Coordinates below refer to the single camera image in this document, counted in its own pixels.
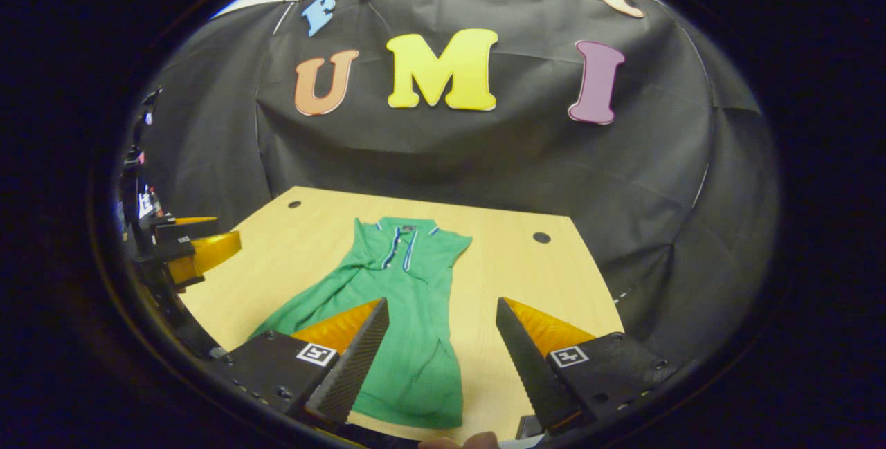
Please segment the black backdrop cloth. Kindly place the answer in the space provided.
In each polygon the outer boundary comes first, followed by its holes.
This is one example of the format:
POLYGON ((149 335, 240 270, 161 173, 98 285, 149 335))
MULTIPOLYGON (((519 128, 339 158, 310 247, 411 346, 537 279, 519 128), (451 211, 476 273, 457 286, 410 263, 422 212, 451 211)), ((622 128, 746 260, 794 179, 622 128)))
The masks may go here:
POLYGON ((294 186, 571 218, 627 332, 696 362, 760 301, 772 135, 661 0, 237 0, 151 87, 145 174, 225 226, 294 186))

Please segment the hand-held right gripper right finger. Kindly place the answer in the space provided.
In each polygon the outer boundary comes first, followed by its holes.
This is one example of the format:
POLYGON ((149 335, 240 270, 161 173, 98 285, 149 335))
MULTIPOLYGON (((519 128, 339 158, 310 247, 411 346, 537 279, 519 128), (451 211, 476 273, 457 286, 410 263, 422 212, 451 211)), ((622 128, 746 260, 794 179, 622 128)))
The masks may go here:
POLYGON ((626 333, 593 336, 514 299, 498 299, 496 326, 548 435, 618 423, 673 376, 671 361, 626 333))

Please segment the white printed banner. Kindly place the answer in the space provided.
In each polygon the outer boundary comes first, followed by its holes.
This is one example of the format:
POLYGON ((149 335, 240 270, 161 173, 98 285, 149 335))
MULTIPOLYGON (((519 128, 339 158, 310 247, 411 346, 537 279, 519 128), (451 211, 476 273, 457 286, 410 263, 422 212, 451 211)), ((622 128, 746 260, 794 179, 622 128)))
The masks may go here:
POLYGON ((139 219, 164 216, 164 210, 153 187, 145 186, 143 191, 137 194, 137 214, 139 219))

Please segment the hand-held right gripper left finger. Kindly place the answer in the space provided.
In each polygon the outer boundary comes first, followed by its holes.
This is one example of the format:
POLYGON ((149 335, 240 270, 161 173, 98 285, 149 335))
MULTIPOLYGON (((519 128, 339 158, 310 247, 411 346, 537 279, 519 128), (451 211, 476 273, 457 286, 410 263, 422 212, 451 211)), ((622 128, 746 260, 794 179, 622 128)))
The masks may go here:
POLYGON ((296 333, 266 330, 210 361, 260 407, 319 429, 346 424, 390 324, 374 299, 296 333))

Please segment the black tripod stand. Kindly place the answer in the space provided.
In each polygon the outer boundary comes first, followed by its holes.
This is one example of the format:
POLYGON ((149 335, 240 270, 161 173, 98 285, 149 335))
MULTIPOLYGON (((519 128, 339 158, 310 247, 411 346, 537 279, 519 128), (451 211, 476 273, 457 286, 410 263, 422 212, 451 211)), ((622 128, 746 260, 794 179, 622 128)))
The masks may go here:
POLYGON ((152 125, 153 113, 156 111, 157 101, 162 93, 163 86, 156 86, 141 102, 140 112, 132 128, 130 146, 124 156, 121 177, 132 181, 136 185, 135 188, 137 188, 139 177, 145 168, 145 152, 141 146, 143 134, 146 128, 152 125))

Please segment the green T-shirt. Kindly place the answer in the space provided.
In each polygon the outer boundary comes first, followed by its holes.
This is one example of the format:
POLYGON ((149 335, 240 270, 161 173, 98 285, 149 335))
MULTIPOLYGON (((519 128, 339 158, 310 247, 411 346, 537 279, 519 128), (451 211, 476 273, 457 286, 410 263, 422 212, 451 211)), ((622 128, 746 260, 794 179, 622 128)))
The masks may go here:
POLYGON ((352 246, 341 263, 254 333, 291 335, 386 298, 390 323, 352 408, 396 425, 459 427, 462 374, 450 339, 449 303, 453 269, 471 242, 432 219, 355 219, 352 246))

